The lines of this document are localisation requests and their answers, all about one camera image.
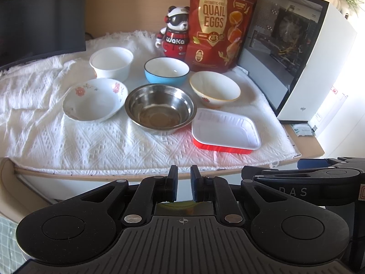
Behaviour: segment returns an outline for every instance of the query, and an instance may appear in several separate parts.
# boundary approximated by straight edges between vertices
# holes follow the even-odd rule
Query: white towel
[[[238,68],[226,73],[242,90],[241,97],[221,110],[246,115],[255,123],[262,146],[250,155],[196,148],[191,126],[169,136],[153,136],[128,119],[124,108],[102,123],[79,123],[62,111],[67,90],[94,77],[92,53],[108,46],[133,52],[135,60],[125,81],[131,91],[147,83],[143,65],[160,54],[155,36],[147,32],[118,33],[86,43],[82,53],[53,56],[0,72],[1,157],[18,166],[62,175],[123,175],[162,173],[175,164],[189,171],[259,166],[293,158],[296,152],[258,87]],[[200,100],[190,85],[182,89]]]

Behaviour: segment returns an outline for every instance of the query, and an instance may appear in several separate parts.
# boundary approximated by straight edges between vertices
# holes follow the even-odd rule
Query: red tray
[[[200,143],[195,138],[193,138],[193,143],[196,147],[198,147],[200,149],[213,150],[213,151],[218,151],[218,152],[229,152],[229,153],[237,153],[237,154],[250,154],[252,152],[252,149],[243,149],[243,148],[234,148],[234,147],[203,144],[203,143]]]

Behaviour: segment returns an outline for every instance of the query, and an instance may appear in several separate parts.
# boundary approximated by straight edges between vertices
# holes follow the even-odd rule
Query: white bowl
[[[210,71],[200,71],[190,78],[190,85],[209,108],[219,108],[237,100],[241,89],[231,78]]]
[[[113,78],[122,82],[128,78],[133,58],[133,53],[126,48],[107,47],[90,57],[90,65],[97,78]]]
[[[105,121],[118,112],[128,96],[120,81],[97,78],[72,87],[62,109],[75,121]]]

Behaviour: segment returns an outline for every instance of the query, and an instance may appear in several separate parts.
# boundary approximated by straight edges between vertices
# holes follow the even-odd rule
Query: stainless steel bowl
[[[125,100],[132,121],[153,135],[169,135],[191,123],[196,105],[181,89],[147,84],[133,90]]]

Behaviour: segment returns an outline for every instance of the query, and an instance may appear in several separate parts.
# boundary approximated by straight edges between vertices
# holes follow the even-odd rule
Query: bowl rim
[[[118,48],[118,49],[123,49],[125,51],[127,51],[127,53],[129,53],[131,56],[132,56],[132,60],[125,66],[123,67],[120,67],[120,68],[117,68],[117,69],[100,69],[100,68],[97,68],[95,67],[93,64],[92,64],[92,60],[97,56],[97,54],[99,54],[100,52],[102,52],[103,50],[105,49],[113,49],[113,48]],[[90,66],[93,68],[93,69],[97,69],[97,70],[101,70],[101,71],[117,71],[117,70],[120,70],[120,69],[123,69],[125,67],[128,67],[130,66],[134,61],[134,54],[127,48],[125,47],[121,47],[121,46],[109,46],[109,47],[104,47],[102,49],[99,49],[97,50],[96,52],[94,52],[91,56],[90,56],[90,59],[89,59],[89,64]]]
[[[174,59],[174,60],[177,60],[177,61],[180,61],[182,63],[184,63],[187,67],[188,67],[188,72],[184,75],[181,75],[181,76],[176,76],[176,77],[165,77],[165,76],[159,76],[159,75],[156,75],[156,74],[153,74],[151,72],[149,72],[147,69],[146,69],[146,64],[151,61],[151,60],[154,60],[154,59],[161,59],[161,58],[165,58],[165,59]],[[168,57],[168,56],[157,56],[155,58],[152,58],[152,59],[149,59],[147,62],[145,62],[145,65],[143,66],[145,68],[145,71],[150,73],[151,75],[155,76],[155,77],[159,77],[159,78],[166,78],[166,79],[176,79],[176,78],[180,78],[180,77],[184,77],[186,75],[188,75],[190,73],[190,67],[187,63],[183,62],[182,60],[179,60],[179,59],[176,59],[176,58],[171,58],[171,57]]]
[[[121,87],[124,87],[125,92],[127,93],[127,96],[125,97],[125,100],[124,100],[124,104],[125,104],[125,101],[127,100],[127,97],[128,97],[129,94],[128,94],[128,88],[125,86],[124,83],[120,82],[119,80],[112,79],[112,78],[93,78],[93,79],[90,79],[90,80],[87,80],[87,81],[84,81],[84,82],[75,84],[75,85],[71,86],[68,89],[68,91],[66,92],[66,96],[65,96],[65,98],[62,101],[62,111],[63,111],[63,114],[66,115],[69,119],[71,119],[73,121],[78,121],[78,122],[81,122],[81,123],[101,122],[101,121],[105,121],[105,120],[111,118],[113,115],[115,115],[124,106],[124,104],[121,104],[116,110],[110,112],[106,116],[103,116],[103,117],[98,118],[98,119],[92,119],[92,120],[89,120],[89,121],[83,121],[81,119],[74,119],[73,117],[69,116],[66,113],[66,111],[65,111],[65,102],[66,102],[66,99],[71,94],[71,92],[72,92],[73,89],[75,89],[77,87],[80,87],[80,86],[83,86],[84,84],[90,83],[90,82],[103,82],[103,81],[105,81],[105,80],[101,80],[101,79],[110,79],[110,80],[116,81],[116,82],[118,82],[121,85]]]
[[[152,86],[163,86],[163,87],[171,87],[173,89],[177,89],[179,90],[180,92],[183,92],[185,95],[187,95],[189,97],[189,99],[191,100],[191,103],[193,104],[193,112],[191,113],[191,116],[183,123],[181,124],[178,124],[174,127],[169,127],[169,128],[160,128],[160,127],[149,127],[149,126],[146,126],[144,124],[141,124],[139,123],[138,121],[135,120],[134,116],[132,115],[132,113],[130,112],[129,108],[128,108],[128,103],[130,102],[131,98],[132,98],[132,95],[137,92],[139,89],[142,89],[143,87],[152,87]],[[193,98],[186,92],[184,92],[182,89],[179,89],[177,87],[173,87],[171,85],[166,85],[166,84],[160,84],[160,83],[152,83],[152,84],[145,84],[145,85],[141,85],[140,87],[137,87],[135,88],[134,90],[132,90],[127,98],[125,99],[125,102],[124,102],[124,108],[125,108],[125,112],[127,113],[128,117],[137,125],[143,127],[143,128],[146,128],[146,129],[150,129],[150,130],[157,130],[157,131],[170,131],[170,130],[177,130],[177,129],[180,129],[182,127],[185,127],[186,125],[188,125],[189,123],[191,123],[196,115],[196,110],[197,110],[197,107],[196,107],[196,104],[193,100]]]
[[[232,102],[232,101],[236,101],[239,97],[241,97],[242,91],[241,91],[240,86],[237,84],[237,82],[235,82],[233,79],[229,78],[228,76],[226,76],[226,75],[224,75],[224,74],[221,74],[221,73],[217,73],[217,72],[213,72],[213,73],[217,73],[217,74],[223,75],[223,76],[225,76],[225,77],[229,78],[230,80],[232,80],[232,81],[235,83],[235,85],[238,87],[238,89],[240,90],[240,94],[239,94],[239,95],[238,95],[238,97],[237,97],[237,98],[235,98],[235,99],[225,99],[225,100],[223,100],[223,99],[216,99],[216,98],[213,98],[213,97],[211,97],[211,96],[209,96],[209,95],[207,95],[207,94],[203,94],[203,93],[202,93],[201,91],[199,91],[196,87],[194,87],[194,86],[193,86],[193,84],[191,83],[191,79],[194,77],[194,75],[195,75],[195,74],[197,74],[197,73],[199,73],[199,72],[196,72],[196,73],[194,73],[193,75],[191,75],[191,77],[190,77],[190,79],[189,79],[190,86],[192,87],[192,89],[193,89],[193,90],[196,90],[197,92],[201,93],[202,95],[204,95],[204,96],[206,96],[206,97],[208,97],[208,98],[211,98],[212,100],[215,100],[215,101],[221,101],[221,102]]]

